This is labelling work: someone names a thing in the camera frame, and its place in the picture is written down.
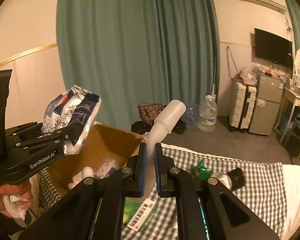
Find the white blanket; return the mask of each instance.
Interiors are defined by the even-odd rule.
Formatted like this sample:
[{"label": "white blanket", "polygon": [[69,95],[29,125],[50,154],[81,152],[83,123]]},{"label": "white blanket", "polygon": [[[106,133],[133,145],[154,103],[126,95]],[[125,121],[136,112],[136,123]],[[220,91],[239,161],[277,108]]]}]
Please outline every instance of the white blanket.
[{"label": "white blanket", "polygon": [[[191,151],[186,148],[178,147],[175,145],[167,145],[164,143],[162,143],[162,147],[177,149],[201,155],[208,155],[212,157],[220,157],[211,154],[202,154]],[[282,168],[287,198],[287,218],[284,223],[284,230],[281,240],[288,240],[300,226],[300,166],[283,164]]]}]

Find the black and white gingham fabric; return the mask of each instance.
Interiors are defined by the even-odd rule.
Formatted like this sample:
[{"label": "black and white gingham fabric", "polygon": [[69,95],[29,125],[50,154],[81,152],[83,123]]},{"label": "black and white gingham fabric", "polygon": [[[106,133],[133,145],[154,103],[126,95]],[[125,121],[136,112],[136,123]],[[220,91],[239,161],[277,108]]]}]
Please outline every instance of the black and white gingham fabric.
[{"label": "black and white gingham fabric", "polygon": [[[281,163],[253,163],[226,158],[215,158],[206,155],[162,148],[163,154],[172,157],[175,165],[189,171],[192,166],[204,159],[204,164],[212,171],[228,172],[236,167],[245,175],[245,187],[234,194],[261,218],[278,236],[283,233],[287,214],[287,202]],[[52,185],[46,170],[40,174],[41,205],[49,209],[60,199],[60,195]],[[158,204],[148,227],[143,232],[135,232],[123,226],[123,240],[178,239],[178,230],[173,228],[176,219],[175,198],[160,199],[154,185],[150,197]]]}]

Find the floor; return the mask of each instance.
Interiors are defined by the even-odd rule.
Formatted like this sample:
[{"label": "floor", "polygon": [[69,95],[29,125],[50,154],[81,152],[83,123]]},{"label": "floor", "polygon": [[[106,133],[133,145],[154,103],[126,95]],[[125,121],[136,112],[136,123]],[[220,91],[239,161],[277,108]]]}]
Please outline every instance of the floor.
[{"label": "floor", "polygon": [[252,162],[291,164],[291,159],[295,160],[296,154],[300,151],[300,142],[297,138],[291,137],[283,146],[279,142],[280,136],[281,134],[274,132],[269,136],[230,132],[228,118],[219,116],[216,128],[212,132],[203,133],[189,129],[182,135],[171,133],[163,143]]}]

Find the television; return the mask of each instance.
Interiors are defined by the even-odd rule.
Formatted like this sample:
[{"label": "television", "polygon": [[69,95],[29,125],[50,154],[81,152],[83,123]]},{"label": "television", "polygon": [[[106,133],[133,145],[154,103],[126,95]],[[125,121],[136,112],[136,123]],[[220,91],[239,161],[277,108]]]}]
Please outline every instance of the television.
[{"label": "television", "polygon": [[293,68],[292,42],[260,29],[254,29],[256,57]]}]

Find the package with floral print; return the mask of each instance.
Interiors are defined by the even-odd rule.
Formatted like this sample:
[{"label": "package with floral print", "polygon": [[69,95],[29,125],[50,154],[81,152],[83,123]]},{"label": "package with floral print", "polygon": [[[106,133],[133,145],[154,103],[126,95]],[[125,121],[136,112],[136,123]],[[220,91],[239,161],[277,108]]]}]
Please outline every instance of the package with floral print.
[{"label": "package with floral print", "polygon": [[78,154],[88,136],[94,119],[99,111],[101,98],[79,86],[71,89],[51,101],[44,113],[42,136],[51,135],[54,130],[73,122],[80,123],[82,129],[75,132],[73,138],[65,141],[64,154]]}]

